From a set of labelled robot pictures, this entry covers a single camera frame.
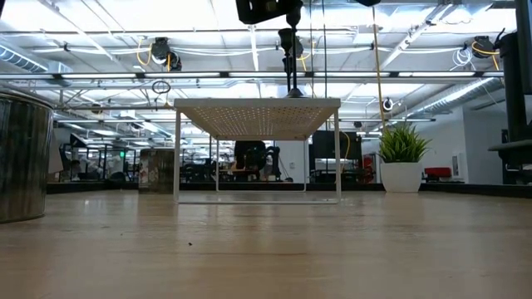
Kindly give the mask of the green plant in white pot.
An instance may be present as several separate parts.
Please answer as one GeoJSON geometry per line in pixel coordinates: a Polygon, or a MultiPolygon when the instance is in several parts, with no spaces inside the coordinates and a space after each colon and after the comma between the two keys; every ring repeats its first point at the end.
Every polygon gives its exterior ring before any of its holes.
{"type": "Polygon", "coordinates": [[[388,193],[417,193],[421,187],[421,159],[430,140],[421,137],[410,123],[396,124],[382,132],[380,174],[388,193]]]}

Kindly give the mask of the black background robot station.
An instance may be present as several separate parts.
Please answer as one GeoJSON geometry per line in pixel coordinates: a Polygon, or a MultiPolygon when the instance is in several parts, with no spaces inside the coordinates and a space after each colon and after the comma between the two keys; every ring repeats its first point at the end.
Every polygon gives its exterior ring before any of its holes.
{"type": "Polygon", "coordinates": [[[243,170],[247,175],[251,174],[256,180],[260,180],[260,171],[267,165],[267,158],[270,158],[271,174],[280,182],[279,154],[279,147],[267,147],[262,140],[237,140],[234,144],[234,166],[237,170],[243,170]]]}

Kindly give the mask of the white perforated metal shelf riser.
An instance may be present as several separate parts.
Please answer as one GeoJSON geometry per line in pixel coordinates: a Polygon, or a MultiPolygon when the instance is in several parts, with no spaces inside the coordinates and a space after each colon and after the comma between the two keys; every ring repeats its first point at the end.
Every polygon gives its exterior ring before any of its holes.
{"type": "Polygon", "coordinates": [[[274,140],[301,141],[308,148],[309,137],[319,127],[332,120],[335,147],[336,198],[327,204],[342,200],[340,174],[340,133],[338,98],[195,98],[174,100],[175,146],[172,199],[180,199],[180,140],[181,116],[201,128],[218,142],[221,140],[274,140]]]}

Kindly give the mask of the red bench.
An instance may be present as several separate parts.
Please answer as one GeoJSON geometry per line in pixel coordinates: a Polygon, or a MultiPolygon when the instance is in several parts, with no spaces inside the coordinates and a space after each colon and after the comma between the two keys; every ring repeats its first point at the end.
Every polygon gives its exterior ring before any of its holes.
{"type": "Polygon", "coordinates": [[[452,177],[451,169],[448,167],[430,167],[424,169],[425,179],[427,181],[439,181],[450,179],[452,177]]]}

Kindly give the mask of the silver ventilation duct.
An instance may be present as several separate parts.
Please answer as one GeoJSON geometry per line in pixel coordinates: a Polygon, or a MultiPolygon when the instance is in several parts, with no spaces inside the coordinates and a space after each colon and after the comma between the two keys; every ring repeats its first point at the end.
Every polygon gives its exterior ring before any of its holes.
{"type": "Polygon", "coordinates": [[[4,61],[31,73],[71,73],[73,69],[60,62],[38,57],[21,47],[0,43],[0,61],[4,61]]]}
{"type": "Polygon", "coordinates": [[[474,100],[480,96],[495,92],[504,87],[500,78],[485,78],[464,85],[454,85],[435,96],[412,107],[405,115],[407,119],[418,118],[425,114],[453,108],[456,105],[474,100]]]}

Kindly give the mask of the black aluminium table frame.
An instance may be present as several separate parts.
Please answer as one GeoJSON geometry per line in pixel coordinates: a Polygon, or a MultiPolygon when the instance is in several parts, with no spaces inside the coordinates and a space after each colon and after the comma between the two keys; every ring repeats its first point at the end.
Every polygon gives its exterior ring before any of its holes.
{"type": "MultiPolygon", "coordinates": [[[[307,191],[335,191],[331,183],[310,183],[307,191]]],[[[111,181],[49,183],[47,194],[69,194],[78,192],[107,191],[107,190],[138,190],[137,183],[116,183],[111,181]]],[[[180,189],[185,191],[215,191],[215,183],[182,183],[180,189]]],[[[220,191],[303,191],[303,184],[291,183],[224,183],[219,186],[220,191]]],[[[351,191],[384,191],[383,184],[342,184],[343,192],[351,191]]],[[[452,184],[452,183],[422,183],[419,191],[442,192],[452,194],[474,194],[506,198],[532,199],[530,185],[488,185],[488,184],[452,184]]]]}

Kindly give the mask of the black candlestick holder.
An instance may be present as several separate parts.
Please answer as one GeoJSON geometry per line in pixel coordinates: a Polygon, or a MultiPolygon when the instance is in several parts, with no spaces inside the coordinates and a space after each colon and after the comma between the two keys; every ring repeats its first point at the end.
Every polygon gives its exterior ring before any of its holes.
{"type": "Polygon", "coordinates": [[[287,82],[287,93],[289,93],[292,89],[291,85],[291,75],[292,75],[292,57],[290,55],[286,55],[283,59],[283,69],[286,75],[286,82],[287,82]]]}
{"type": "MultiPolygon", "coordinates": [[[[290,55],[292,57],[292,47],[293,47],[292,29],[291,28],[280,29],[278,31],[278,35],[280,38],[280,46],[283,49],[284,56],[290,55]]],[[[292,57],[292,74],[293,74],[293,57],[292,57]]]]}
{"type": "Polygon", "coordinates": [[[303,93],[298,89],[297,78],[297,25],[301,19],[301,8],[296,8],[293,12],[286,14],[286,22],[292,29],[292,57],[293,57],[293,74],[291,75],[292,90],[287,94],[287,98],[301,98],[303,93]]]}

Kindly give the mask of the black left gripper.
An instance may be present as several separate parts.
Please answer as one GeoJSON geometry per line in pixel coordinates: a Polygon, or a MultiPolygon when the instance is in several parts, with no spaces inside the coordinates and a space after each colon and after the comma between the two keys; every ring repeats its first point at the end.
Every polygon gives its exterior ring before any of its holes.
{"type": "Polygon", "coordinates": [[[243,24],[257,24],[293,12],[301,0],[235,0],[238,18],[243,24]]]}

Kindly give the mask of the black background screen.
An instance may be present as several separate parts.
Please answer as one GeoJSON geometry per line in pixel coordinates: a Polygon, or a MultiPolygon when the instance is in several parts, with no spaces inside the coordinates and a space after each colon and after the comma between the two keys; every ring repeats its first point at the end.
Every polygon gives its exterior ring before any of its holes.
{"type": "MultiPolygon", "coordinates": [[[[313,156],[316,159],[335,159],[335,135],[333,131],[318,130],[312,136],[313,156]]],[[[339,132],[340,158],[361,159],[362,138],[355,132],[339,132]]]]}

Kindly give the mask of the long ceiling light strip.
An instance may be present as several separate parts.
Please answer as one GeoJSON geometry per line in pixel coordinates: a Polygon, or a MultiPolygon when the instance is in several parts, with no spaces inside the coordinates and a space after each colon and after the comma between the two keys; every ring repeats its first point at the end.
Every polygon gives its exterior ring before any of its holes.
{"type": "MultiPolygon", "coordinates": [[[[384,71],[380,77],[391,78],[499,78],[503,71],[384,71]]],[[[197,72],[138,72],[138,73],[20,73],[0,74],[0,80],[129,80],[129,79],[274,79],[285,78],[280,71],[197,71],[197,72]]],[[[297,78],[377,78],[376,71],[300,71],[297,78]]]]}

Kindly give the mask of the silver cylindrical candle holder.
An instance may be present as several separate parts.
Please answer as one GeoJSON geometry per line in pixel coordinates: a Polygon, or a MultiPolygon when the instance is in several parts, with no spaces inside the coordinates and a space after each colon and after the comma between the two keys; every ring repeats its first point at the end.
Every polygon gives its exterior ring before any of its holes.
{"type": "Polygon", "coordinates": [[[139,163],[139,192],[172,194],[175,152],[172,149],[142,149],[139,163]]]}
{"type": "Polygon", "coordinates": [[[51,137],[47,103],[0,91],[0,223],[44,215],[51,137]]]}

